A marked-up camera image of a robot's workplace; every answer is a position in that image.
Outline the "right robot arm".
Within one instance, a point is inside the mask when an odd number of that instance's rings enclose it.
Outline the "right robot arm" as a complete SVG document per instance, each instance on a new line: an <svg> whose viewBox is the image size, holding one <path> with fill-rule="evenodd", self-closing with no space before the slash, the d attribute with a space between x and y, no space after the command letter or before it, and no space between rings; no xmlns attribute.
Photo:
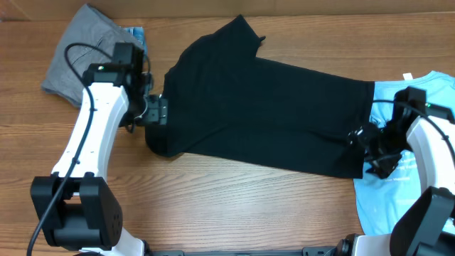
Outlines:
<svg viewBox="0 0 455 256"><path fill-rule="evenodd" d="M365 124L348 141L366 151L370 172L380 178L395 170L402 151L413 152L422 194L390 234L351 234L327 255L454 254L454 235L443 230L454 219L454 115L415 87L397 92L391 104L392 118L383 128Z"/></svg>

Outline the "black t-shirt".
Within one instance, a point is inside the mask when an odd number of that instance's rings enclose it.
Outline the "black t-shirt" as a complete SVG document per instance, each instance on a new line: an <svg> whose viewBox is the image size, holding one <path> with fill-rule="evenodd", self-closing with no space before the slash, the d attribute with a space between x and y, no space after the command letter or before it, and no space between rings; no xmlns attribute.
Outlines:
<svg viewBox="0 0 455 256"><path fill-rule="evenodd" d="M348 134L370 117L375 85L259 58L242 16L183 51L166 73L164 126L145 129L155 154L183 152L338 178L361 178Z"/></svg>

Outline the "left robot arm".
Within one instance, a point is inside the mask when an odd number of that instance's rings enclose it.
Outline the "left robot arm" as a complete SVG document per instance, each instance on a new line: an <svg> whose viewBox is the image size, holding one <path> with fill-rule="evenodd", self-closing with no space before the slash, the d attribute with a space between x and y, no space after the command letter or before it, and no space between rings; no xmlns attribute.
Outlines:
<svg viewBox="0 0 455 256"><path fill-rule="evenodd" d="M49 176L34 178L30 194L38 224L26 253L39 234L53 247L77 255L150 255L145 240L123 226L122 208L107 184L107 169L120 127L164 126L168 101L149 93L150 64L133 43L116 43L106 63L92 63L83 73L82 104L73 132Z"/></svg>

